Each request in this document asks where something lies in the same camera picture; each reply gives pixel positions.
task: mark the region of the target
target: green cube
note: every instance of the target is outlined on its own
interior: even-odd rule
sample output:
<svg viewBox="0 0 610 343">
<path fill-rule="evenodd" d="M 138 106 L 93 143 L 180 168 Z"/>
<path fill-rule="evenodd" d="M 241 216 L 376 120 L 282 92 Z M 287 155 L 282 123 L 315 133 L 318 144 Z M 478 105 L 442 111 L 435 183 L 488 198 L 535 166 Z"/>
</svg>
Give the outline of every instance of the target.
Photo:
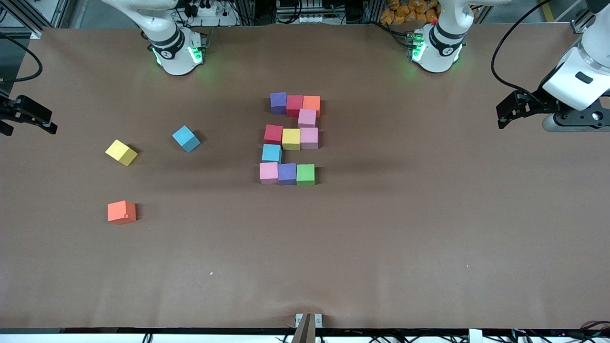
<svg viewBox="0 0 610 343">
<path fill-rule="evenodd" d="M 314 186 L 315 185 L 315 165 L 298 164 L 296 165 L 296 185 Z"/>
</svg>

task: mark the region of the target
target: orange cube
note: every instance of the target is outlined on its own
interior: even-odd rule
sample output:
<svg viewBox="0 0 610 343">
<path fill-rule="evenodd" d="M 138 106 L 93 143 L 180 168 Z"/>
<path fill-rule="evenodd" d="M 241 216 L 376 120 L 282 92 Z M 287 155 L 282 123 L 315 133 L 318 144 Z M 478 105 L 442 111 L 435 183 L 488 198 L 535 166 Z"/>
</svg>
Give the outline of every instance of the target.
<svg viewBox="0 0 610 343">
<path fill-rule="evenodd" d="M 135 205 L 125 200 L 108 204 L 108 221 L 117 225 L 135 222 Z"/>
<path fill-rule="evenodd" d="M 303 108 L 307 110 L 315 110 L 316 117 L 320 118 L 320 97 L 314 95 L 304 95 Z"/>
</svg>

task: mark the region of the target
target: red cube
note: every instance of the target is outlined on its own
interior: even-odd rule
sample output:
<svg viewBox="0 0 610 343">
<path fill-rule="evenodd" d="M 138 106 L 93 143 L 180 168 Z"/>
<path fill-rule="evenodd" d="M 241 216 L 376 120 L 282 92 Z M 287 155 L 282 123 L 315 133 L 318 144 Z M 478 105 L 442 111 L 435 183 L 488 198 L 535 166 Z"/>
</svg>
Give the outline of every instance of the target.
<svg viewBox="0 0 610 343">
<path fill-rule="evenodd" d="M 303 108 L 303 95 L 289 95 L 286 101 L 286 116 L 299 117 L 299 111 Z"/>
<path fill-rule="evenodd" d="M 108 204 L 108 221 L 110 223 L 123 225 L 136 220 L 134 204 L 125 200 Z"/>
<path fill-rule="evenodd" d="M 265 127 L 265 143 L 266 144 L 281 144 L 282 131 L 284 128 L 280 125 L 267 124 Z"/>
</svg>

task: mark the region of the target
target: light blue cube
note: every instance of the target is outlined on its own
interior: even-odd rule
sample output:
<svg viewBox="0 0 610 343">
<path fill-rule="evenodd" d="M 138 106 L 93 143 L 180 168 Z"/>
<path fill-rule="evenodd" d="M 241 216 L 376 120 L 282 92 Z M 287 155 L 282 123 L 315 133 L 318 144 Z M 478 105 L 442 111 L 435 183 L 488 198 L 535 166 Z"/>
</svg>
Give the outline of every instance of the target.
<svg viewBox="0 0 610 343">
<path fill-rule="evenodd" d="M 263 144 L 263 162 L 282 163 L 282 147 L 279 144 Z"/>
<path fill-rule="evenodd" d="M 181 127 L 180 130 L 174 132 L 173 135 L 176 142 L 180 144 L 183 149 L 185 149 L 188 153 L 190 153 L 193 149 L 195 149 L 201 142 L 195 137 L 194 133 L 189 130 L 186 125 Z"/>
</svg>

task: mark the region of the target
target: power strip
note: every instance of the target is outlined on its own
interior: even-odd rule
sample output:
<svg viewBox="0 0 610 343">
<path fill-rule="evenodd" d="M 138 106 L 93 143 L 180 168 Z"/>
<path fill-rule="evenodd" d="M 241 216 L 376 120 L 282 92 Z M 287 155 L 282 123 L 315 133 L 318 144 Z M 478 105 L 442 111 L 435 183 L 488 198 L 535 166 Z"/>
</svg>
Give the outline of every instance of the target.
<svg viewBox="0 0 610 343">
<path fill-rule="evenodd" d="M 302 15 L 299 17 L 299 24 L 321 23 L 323 20 L 321 15 Z"/>
<path fill-rule="evenodd" d="M 210 6 L 209 9 L 207 8 L 199 8 L 199 11 L 197 12 L 198 16 L 216 16 L 216 12 L 218 10 L 218 6 L 216 5 L 212 5 Z"/>
</svg>

